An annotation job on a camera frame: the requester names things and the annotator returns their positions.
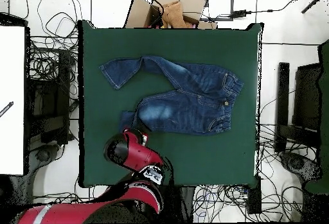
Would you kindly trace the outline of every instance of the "black stand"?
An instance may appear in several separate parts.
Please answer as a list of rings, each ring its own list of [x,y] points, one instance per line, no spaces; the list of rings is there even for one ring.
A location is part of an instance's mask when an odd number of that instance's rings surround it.
[[[303,68],[304,67],[298,68],[297,76],[301,73],[305,73],[303,70],[309,70],[311,74],[316,75],[316,77],[306,75],[308,76],[307,79],[304,79],[305,77],[301,80],[298,79],[299,81],[296,84],[295,93],[294,116],[292,118],[292,123],[295,126],[292,126],[288,125],[289,64],[279,63],[276,130],[274,136],[274,152],[276,153],[285,151],[287,139],[292,139],[294,142],[314,148],[318,148],[321,143],[319,130],[317,130],[319,124],[318,113],[314,113],[314,110],[308,110],[318,109],[319,95],[314,87],[317,81],[315,78],[318,78],[316,70],[318,65],[306,65],[306,69]]]

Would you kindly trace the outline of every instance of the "pen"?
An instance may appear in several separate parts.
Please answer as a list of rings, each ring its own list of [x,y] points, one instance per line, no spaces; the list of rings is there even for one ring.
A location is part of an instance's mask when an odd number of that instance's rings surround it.
[[[7,112],[10,109],[11,106],[13,106],[13,101],[9,102],[8,105],[5,106],[5,108],[0,111],[0,117],[3,116],[4,113]]]

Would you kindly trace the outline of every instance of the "cardboard box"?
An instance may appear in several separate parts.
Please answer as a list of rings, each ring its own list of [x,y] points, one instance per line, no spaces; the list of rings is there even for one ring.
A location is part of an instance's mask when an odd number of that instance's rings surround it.
[[[200,21],[197,28],[199,30],[215,30],[217,29],[217,23]]]
[[[158,7],[145,0],[132,0],[124,28],[147,28],[159,16]]]
[[[206,4],[206,0],[157,0],[162,5],[168,4],[174,1],[180,1],[182,4],[182,14],[183,18],[187,18],[185,21],[190,22],[188,19],[192,19],[194,22],[199,21],[201,18],[201,13],[203,12],[204,5]],[[155,1],[152,3],[154,6],[158,6]]]
[[[161,4],[167,4],[177,0],[157,0]],[[199,22],[206,0],[181,0],[184,11],[197,11],[197,13],[183,14],[183,19],[192,24],[198,24],[199,29],[215,29],[216,23]],[[148,4],[145,0],[132,0],[124,28],[147,28],[161,15],[159,5],[154,2]]]

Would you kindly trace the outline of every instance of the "power cord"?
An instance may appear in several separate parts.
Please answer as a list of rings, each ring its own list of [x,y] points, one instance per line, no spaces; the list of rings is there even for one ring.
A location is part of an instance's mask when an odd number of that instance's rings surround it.
[[[161,9],[162,9],[162,12],[160,14],[160,16],[152,23],[150,24],[151,26],[153,26],[155,23],[159,22],[161,19],[162,19],[162,16],[163,16],[163,13],[165,12],[165,9],[163,8],[163,6],[161,5],[161,3],[157,0],[154,0],[157,4],[160,5]]]
[[[252,14],[252,13],[261,13],[261,12],[280,12],[282,10],[284,10],[286,7],[288,7],[289,4],[291,4],[292,2],[297,1],[297,0],[290,0],[283,8],[279,9],[279,10],[264,10],[264,11],[248,11],[247,10],[239,10],[239,11],[234,11],[232,14],[228,15],[227,17],[230,18],[241,18],[241,17],[245,17],[247,14]]]

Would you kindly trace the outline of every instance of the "jeans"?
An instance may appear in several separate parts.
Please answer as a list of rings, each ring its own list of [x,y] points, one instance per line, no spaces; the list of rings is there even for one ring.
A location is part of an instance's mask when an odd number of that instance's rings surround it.
[[[217,65],[173,63],[159,56],[115,59],[100,66],[120,89],[138,70],[164,74],[175,90],[143,98],[135,112],[122,112],[120,130],[139,119],[151,131],[213,135],[231,129],[231,113],[243,83]]]

